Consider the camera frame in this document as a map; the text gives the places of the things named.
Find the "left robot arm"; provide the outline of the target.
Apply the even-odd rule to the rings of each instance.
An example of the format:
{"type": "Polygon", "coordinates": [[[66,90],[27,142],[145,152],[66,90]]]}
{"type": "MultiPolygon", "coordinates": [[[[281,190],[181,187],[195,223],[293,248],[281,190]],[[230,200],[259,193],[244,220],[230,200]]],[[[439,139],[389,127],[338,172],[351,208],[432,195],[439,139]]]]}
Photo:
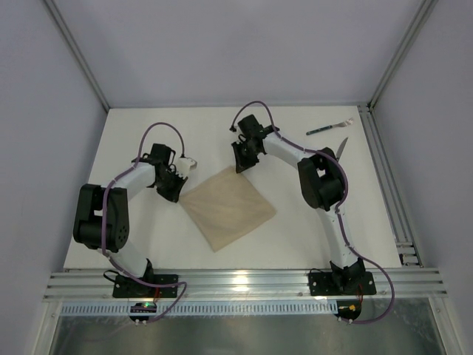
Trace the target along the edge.
{"type": "Polygon", "coordinates": [[[72,236],[76,243],[100,252],[127,279],[153,286],[151,261],[129,241],[129,202],[144,189],[177,203],[197,162],[165,144],[155,143],[149,153],[106,185],[87,183],[80,188],[72,236]]]}

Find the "left aluminium frame post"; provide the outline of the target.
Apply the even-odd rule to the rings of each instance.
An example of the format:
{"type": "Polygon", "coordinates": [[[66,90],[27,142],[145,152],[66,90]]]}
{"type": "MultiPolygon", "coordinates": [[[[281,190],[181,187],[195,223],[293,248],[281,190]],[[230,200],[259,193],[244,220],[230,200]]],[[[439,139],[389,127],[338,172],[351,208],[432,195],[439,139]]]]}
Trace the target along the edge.
{"type": "Polygon", "coordinates": [[[49,17],[52,19],[53,24],[57,28],[60,37],[62,37],[67,49],[69,50],[71,56],[73,57],[75,63],[78,65],[79,70],[85,77],[90,89],[95,94],[95,97],[100,102],[103,110],[109,112],[111,107],[106,99],[106,96],[103,93],[103,90],[100,88],[100,85],[91,70],[84,54],[78,42],[75,40],[75,37],[69,28],[68,24],[65,21],[56,1],[53,0],[42,0],[41,3],[44,6],[49,17]]]}

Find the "aluminium right side rail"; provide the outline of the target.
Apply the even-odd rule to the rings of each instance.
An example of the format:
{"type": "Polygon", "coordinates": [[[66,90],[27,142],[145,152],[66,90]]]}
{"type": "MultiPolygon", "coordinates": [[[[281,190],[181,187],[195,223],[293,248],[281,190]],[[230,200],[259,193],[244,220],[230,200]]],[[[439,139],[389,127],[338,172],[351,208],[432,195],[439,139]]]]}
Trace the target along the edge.
{"type": "Polygon", "coordinates": [[[423,268],[415,243],[414,233],[388,161],[384,144],[368,104],[358,105],[358,113],[374,163],[381,193],[394,234],[401,265],[406,268],[423,268]]]}

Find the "aluminium rail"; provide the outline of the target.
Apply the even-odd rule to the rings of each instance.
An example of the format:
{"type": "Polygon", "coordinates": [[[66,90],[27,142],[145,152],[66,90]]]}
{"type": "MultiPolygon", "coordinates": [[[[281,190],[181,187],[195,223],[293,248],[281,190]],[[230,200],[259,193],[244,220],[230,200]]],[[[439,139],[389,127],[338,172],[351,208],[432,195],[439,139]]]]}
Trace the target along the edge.
{"type": "Polygon", "coordinates": [[[388,161],[384,144],[368,104],[358,105],[358,113],[374,163],[381,193],[394,234],[401,265],[406,268],[423,268],[415,243],[414,233],[388,161]]]}
{"type": "MultiPolygon", "coordinates": [[[[446,284],[436,268],[389,268],[386,277],[372,270],[377,294],[388,298],[391,290],[397,298],[445,297],[446,284]]],[[[308,300],[308,271],[304,269],[159,270],[159,274],[176,274],[187,283],[186,300],[308,300]]],[[[103,277],[102,269],[71,269],[53,273],[43,300],[85,301],[110,300],[112,283],[103,277]]]]}

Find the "aluminium frame post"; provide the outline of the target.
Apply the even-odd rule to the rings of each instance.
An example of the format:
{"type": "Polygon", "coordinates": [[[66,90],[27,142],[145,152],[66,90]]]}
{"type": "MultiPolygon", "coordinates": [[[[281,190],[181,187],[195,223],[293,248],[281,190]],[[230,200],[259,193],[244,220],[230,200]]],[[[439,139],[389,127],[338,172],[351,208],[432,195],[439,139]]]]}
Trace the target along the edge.
{"type": "Polygon", "coordinates": [[[404,31],[400,42],[395,48],[395,52],[389,60],[389,63],[384,70],[370,101],[368,102],[367,106],[370,111],[375,109],[377,103],[380,101],[390,82],[395,77],[396,72],[400,69],[402,63],[404,62],[410,49],[422,31],[423,26],[431,16],[437,3],[438,0],[423,0],[420,2],[414,16],[404,31]]]}
{"type": "Polygon", "coordinates": [[[60,37],[62,37],[67,49],[69,50],[71,56],[73,57],[75,63],[78,65],[79,70],[85,77],[90,89],[95,94],[95,97],[100,102],[103,110],[109,112],[111,107],[106,99],[106,96],[103,93],[103,90],[100,88],[100,85],[91,70],[84,54],[78,42],[75,40],[75,37],[69,28],[68,24],[65,21],[56,1],[53,0],[42,0],[41,3],[44,6],[49,17],[52,19],[53,24],[57,28],[60,37]]]}

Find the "left controller board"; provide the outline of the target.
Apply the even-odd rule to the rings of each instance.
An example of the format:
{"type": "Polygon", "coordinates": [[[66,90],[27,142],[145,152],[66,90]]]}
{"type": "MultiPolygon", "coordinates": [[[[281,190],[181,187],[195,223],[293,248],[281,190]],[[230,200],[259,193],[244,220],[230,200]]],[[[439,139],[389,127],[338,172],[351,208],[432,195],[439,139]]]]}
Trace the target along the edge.
{"type": "Polygon", "coordinates": [[[129,319],[135,323],[146,323],[157,315],[155,302],[138,302],[129,309],[129,319]]]}

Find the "right controller board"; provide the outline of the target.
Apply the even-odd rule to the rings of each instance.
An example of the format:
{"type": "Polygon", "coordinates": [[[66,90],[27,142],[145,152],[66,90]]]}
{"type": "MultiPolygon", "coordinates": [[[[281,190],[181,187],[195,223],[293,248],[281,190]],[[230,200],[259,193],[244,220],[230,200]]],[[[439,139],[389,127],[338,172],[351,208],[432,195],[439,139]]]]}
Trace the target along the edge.
{"type": "Polygon", "coordinates": [[[354,301],[338,301],[335,316],[339,321],[354,322],[361,314],[361,305],[354,301]]]}

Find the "aluminium front rail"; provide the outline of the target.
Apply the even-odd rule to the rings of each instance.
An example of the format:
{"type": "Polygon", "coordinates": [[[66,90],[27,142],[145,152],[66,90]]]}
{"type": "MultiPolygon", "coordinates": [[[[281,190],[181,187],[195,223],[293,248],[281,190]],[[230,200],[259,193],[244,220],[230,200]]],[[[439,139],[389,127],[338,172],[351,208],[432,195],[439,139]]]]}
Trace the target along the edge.
{"type": "MultiPolygon", "coordinates": [[[[377,294],[388,298],[391,290],[397,298],[445,297],[446,284],[436,268],[389,268],[386,277],[372,270],[377,294]]],[[[159,270],[159,274],[176,274],[187,283],[186,300],[308,300],[308,271],[304,269],[159,270]]],[[[102,269],[71,269],[53,273],[43,300],[85,301],[110,300],[112,283],[103,277],[102,269]]]]}

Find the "beige cloth napkin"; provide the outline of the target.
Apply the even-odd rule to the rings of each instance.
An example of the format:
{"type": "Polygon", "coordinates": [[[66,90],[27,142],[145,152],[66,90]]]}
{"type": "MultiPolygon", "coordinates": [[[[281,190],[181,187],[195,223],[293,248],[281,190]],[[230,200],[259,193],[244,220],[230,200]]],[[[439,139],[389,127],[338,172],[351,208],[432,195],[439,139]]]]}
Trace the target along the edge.
{"type": "Polygon", "coordinates": [[[273,205],[233,166],[181,195],[180,203],[214,252],[276,215],[273,205]]]}

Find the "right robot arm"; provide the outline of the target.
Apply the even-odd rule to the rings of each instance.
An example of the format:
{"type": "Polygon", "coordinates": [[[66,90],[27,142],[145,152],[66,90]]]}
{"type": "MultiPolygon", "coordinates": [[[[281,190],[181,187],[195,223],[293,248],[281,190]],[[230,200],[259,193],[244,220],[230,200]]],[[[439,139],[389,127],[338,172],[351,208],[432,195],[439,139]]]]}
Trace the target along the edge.
{"type": "Polygon", "coordinates": [[[366,269],[344,222],[347,176],[333,151],[305,149],[283,137],[275,126],[264,127],[254,115],[232,124],[230,131],[237,134],[231,144],[237,173],[257,165],[260,155],[274,156],[297,170],[302,197],[319,215],[329,243],[329,287],[336,294],[357,292],[366,269]]]}

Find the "green handled knife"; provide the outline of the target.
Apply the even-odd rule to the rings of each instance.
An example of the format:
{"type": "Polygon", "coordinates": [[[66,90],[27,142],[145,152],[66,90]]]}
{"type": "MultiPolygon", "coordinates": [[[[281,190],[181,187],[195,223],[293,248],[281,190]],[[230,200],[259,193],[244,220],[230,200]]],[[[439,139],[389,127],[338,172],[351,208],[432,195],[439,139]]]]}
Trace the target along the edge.
{"type": "Polygon", "coordinates": [[[340,160],[342,154],[343,154],[343,151],[344,151],[344,148],[345,146],[347,145],[347,141],[348,141],[348,137],[346,137],[342,142],[341,144],[339,145],[337,151],[336,151],[336,160],[340,160]]]}

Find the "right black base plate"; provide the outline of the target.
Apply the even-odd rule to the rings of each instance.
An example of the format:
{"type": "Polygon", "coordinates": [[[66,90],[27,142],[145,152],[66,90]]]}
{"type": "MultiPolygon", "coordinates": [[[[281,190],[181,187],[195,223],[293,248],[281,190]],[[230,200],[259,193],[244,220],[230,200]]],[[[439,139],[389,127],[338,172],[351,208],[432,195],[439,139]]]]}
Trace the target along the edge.
{"type": "Polygon", "coordinates": [[[377,294],[373,275],[368,271],[348,277],[342,272],[311,269],[307,278],[311,296],[356,296],[358,294],[372,296],[377,294]]]}

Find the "right aluminium frame post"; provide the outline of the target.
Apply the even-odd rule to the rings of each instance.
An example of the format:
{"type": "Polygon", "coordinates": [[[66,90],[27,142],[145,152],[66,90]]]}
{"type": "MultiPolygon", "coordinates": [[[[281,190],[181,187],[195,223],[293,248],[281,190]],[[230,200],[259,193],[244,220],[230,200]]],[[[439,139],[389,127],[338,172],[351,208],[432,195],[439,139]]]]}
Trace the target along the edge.
{"type": "Polygon", "coordinates": [[[380,101],[390,82],[395,77],[396,72],[400,69],[402,63],[404,62],[410,49],[422,31],[423,26],[431,16],[437,3],[438,0],[423,0],[420,2],[414,16],[404,31],[400,42],[395,48],[395,52],[389,60],[389,63],[384,70],[370,101],[368,102],[367,106],[370,111],[375,109],[377,103],[380,101]]]}

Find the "green handled fork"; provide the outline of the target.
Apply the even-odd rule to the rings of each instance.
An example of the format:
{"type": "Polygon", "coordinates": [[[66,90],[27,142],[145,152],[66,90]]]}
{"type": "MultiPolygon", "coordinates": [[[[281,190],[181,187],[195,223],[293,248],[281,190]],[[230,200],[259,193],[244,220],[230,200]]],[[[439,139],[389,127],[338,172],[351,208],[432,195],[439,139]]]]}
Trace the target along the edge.
{"type": "Polygon", "coordinates": [[[317,129],[307,131],[305,134],[306,134],[306,136],[309,136],[309,135],[315,135],[317,133],[324,132],[324,131],[331,130],[331,129],[335,129],[335,128],[345,128],[346,126],[349,126],[349,125],[353,124],[353,122],[354,122],[354,118],[349,118],[349,119],[347,119],[345,121],[342,121],[342,122],[339,122],[337,124],[331,124],[331,125],[327,125],[327,126],[323,126],[323,127],[317,128],[317,129]]]}

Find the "controller board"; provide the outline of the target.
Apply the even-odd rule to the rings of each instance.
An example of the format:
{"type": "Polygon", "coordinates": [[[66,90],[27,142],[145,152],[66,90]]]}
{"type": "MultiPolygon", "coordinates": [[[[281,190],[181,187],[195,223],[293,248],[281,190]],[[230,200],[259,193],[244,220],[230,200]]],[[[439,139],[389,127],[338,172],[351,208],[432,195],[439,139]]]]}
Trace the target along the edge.
{"type": "Polygon", "coordinates": [[[339,321],[354,322],[361,314],[361,305],[354,301],[338,301],[335,316],[339,321]]]}
{"type": "Polygon", "coordinates": [[[135,323],[146,323],[157,315],[155,302],[138,302],[129,309],[129,319],[135,323]]]}

